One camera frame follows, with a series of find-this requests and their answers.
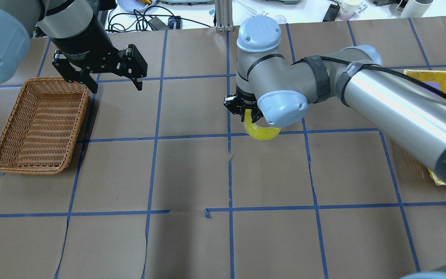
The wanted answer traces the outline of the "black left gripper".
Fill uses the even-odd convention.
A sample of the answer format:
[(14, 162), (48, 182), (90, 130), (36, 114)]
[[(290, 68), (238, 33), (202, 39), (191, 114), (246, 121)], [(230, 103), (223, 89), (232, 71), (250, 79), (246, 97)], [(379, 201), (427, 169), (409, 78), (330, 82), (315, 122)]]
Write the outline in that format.
[(126, 77), (138, 91), (142, 90), (148, 73), (146, 60), (134, 44), (123, 50), (115, 48), (99, 20), (92, 19), (85, 30), (72, 37), (51, 41), (58, 49), (52, 65), (68, 83), (82, 84), (96, 94), (98, 84), (90, 74), (97, 71)]

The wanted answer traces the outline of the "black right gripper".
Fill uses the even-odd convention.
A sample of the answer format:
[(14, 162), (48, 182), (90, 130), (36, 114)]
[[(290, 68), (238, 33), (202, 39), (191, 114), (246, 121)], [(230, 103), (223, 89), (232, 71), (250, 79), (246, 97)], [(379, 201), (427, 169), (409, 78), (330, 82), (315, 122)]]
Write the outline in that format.
[(235, 87), (234, 95), (225, 95), (223, 105), (233, 115), (239, 115), (241, 122), (244, 122), (246, 109), (251, 110), (251, 123), (256, 123), (264, 117), (258, 108), (255, 95), (242, 90), (239, 86)]

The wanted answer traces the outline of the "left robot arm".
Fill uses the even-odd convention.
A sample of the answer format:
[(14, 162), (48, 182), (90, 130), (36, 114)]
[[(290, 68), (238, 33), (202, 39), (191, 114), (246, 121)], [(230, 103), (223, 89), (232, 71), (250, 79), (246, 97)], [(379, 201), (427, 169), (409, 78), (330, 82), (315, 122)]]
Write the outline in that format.
[(115, 74), (143, 88), (148, 64), (134, 44), (119, 50), (86, 0), (0, 0), (0, 84), (15, 74), (39, 27), (55, 45), (52, 64), (64, 81), (96, 93), (91, 74)]

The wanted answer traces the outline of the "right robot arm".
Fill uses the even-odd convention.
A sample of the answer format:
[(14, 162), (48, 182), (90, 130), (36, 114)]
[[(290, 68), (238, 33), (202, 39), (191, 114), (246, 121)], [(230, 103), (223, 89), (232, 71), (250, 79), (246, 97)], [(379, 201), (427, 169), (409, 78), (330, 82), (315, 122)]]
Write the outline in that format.
[(384, 68), (370, 45), (287, 65), (281, 30), (271, 18), (246, 19), (237, 37), (237, 87), (225, 107), (242, 122), (264, 118), (269, 129), (292, 125), (309, 105), (336, 97), (372, 121), (446, 183), (446, 94)]

